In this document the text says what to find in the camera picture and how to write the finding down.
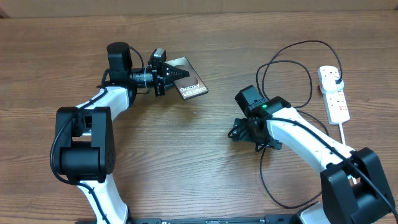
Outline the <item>Galaxy smartphone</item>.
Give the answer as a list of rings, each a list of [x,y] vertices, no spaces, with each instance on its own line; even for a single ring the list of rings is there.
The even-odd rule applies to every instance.
[[[174,81],[183,100],[189,100],[208,93],[208,89],[186,57],[166,61],[167,64],[189,72],[189,77]]]

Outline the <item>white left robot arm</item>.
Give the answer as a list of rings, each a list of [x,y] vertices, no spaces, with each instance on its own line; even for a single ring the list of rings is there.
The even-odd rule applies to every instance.
[[[153,88],[161,96],[190,74],[169,65],[161,48],[139,68],[132,66],[134,48],[129,44],[113,42],[106,50],[109,67],[99,93],[85,103],[57,111],[50,168],[59,181],[84,193],[96,215],[95,223],[133,223],[112,175],[116,163],[113,120],[132,106],[138,89]]]

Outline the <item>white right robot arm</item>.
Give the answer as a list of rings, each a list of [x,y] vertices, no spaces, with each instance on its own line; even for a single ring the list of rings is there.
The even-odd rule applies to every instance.
[[[311,199],[287,217],[268,215],[267,223],[375,223],[397,215],[396,204],[377,154],[335,141],[307,122],[285,99],[263,98],[252,85],[235,101],[244,113],[228,137],[255,143],[256,151],[291,148],[319,174],[322,201]]]

